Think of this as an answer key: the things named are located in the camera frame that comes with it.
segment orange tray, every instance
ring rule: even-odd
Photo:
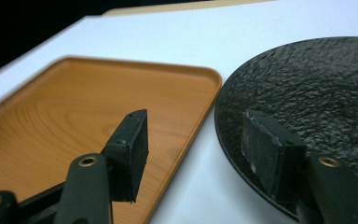
[[[20,202],[61,183],[72,160],[101,152],[128,113],[147,109],[149,156],[137,203],[113,203],[115,223],[145,223],[221,84],[205,67],[59,60],[0,104],[0,189]]]

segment white surface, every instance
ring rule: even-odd
[[[62,57],[211,67],[225,81],[259,53],[291,42],[358,36],[358,1],[282,0],[188,11],[86,17],[0,69],[0,101]],[[219,146],[213,111],[151,223],[294,223],[240,178]]]

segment textured black surface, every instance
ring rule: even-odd
[[[242,113],[264,112],[296,133],[307,154],[329,153],[358,176],[358,37],[305,40],[268,50],[223,85],[215,125],[228,159],[260,195],[296,218],[295,205],[266,194],[241,154]]]

